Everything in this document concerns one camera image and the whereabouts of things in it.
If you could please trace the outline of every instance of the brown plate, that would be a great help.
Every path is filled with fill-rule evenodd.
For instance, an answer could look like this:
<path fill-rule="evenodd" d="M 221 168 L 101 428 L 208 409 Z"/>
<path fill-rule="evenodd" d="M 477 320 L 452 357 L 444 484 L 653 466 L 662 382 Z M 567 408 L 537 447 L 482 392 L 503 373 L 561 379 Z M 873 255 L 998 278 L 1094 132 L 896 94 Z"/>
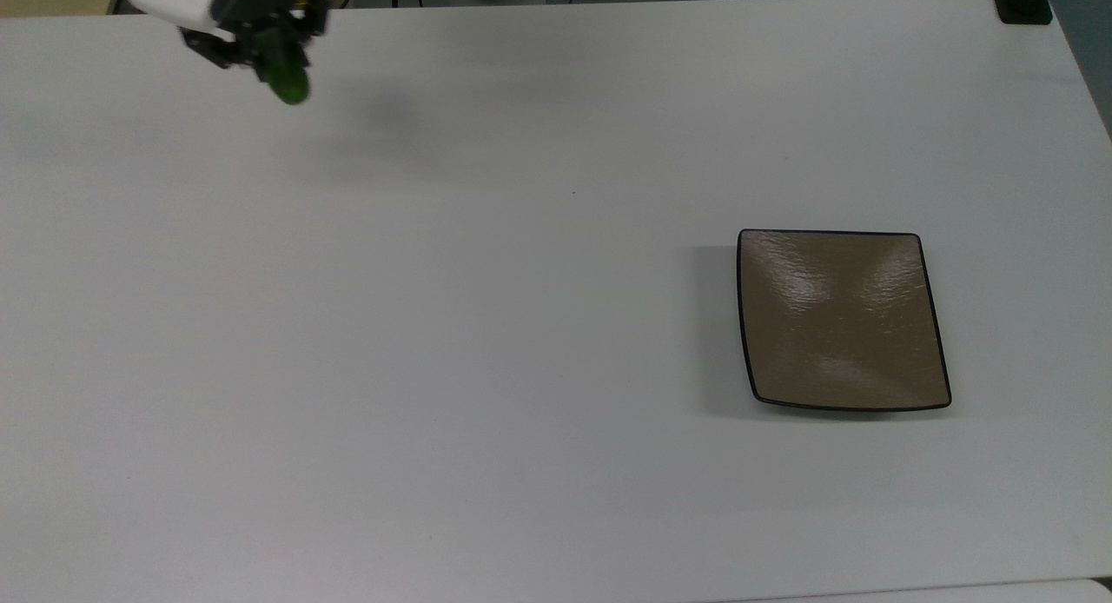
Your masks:
<path fill-rule="evenodd" d="M 950 405 L 914 234 L 746 229 L 737 302 L 762 402 L 856 412 Z"/>

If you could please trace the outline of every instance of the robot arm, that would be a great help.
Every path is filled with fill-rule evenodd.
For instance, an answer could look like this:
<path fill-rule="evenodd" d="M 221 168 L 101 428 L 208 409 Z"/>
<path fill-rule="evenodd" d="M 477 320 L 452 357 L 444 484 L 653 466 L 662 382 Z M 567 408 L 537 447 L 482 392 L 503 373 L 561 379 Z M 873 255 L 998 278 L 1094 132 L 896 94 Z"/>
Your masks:
<path fill-rule="evenodd" d="M 250 66 L 279 99 L 309 96 L 305 48 L 325 33 L 331 0 L 129 0 L 181 29 L 189 49 L 221 69 Z M 302 6 L 300 13 L 294 10 Z M 230 33 L 231 40 L 217 36 Z"/>

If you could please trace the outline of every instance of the white table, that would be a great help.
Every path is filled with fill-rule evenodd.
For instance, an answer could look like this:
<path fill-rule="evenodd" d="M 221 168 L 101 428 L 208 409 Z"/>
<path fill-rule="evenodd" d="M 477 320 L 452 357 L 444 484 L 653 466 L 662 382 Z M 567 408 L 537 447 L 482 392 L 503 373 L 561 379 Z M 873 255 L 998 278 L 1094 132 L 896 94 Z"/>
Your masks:
<path fill-rule="evenodd" d="M 1112 147 L 991 0 L 349 10 L 287 108 L 0 23 L 0 600 L 1112 573 Z M 753 401 L 745 227 L 923 237 L 954 404 Z"/>

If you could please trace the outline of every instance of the table surface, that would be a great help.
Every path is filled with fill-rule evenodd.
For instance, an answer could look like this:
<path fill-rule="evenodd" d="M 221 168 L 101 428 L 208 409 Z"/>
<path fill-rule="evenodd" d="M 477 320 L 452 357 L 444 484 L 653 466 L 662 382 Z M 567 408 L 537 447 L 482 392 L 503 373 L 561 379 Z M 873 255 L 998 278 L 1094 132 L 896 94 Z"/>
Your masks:
<path fill-rule="evenodd" d="M 288 108 L 0 22 L 0 599 L 1112 573 L 1112 147 L 991 0 L 342 10 Z M 954 402 L 755 402 L 742 228 L 922 236 Z"/>

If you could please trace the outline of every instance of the black bracket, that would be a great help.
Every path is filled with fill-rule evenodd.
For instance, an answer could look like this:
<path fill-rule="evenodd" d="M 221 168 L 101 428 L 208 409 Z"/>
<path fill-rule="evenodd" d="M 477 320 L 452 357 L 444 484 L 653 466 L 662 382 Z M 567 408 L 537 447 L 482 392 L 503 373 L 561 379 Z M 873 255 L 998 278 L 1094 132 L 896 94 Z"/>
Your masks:
<path fill-rule="evenodd" d="M 1050 0 L 995 0 L 1000 20 L 1009 26 L 1049 26 Z"/>
<path fill-rule="evenodd" d="M 181 37 L 212 65 L 250 66 L 282 101 L 300 103 L 308 96 L 305 47 L 325 33 L 331 0 L 302 0 L 300 17 L 290 13 L 297 1 L 238 0 L 219 24 L 232 36 L 230 41 L 183 28 Z"/>

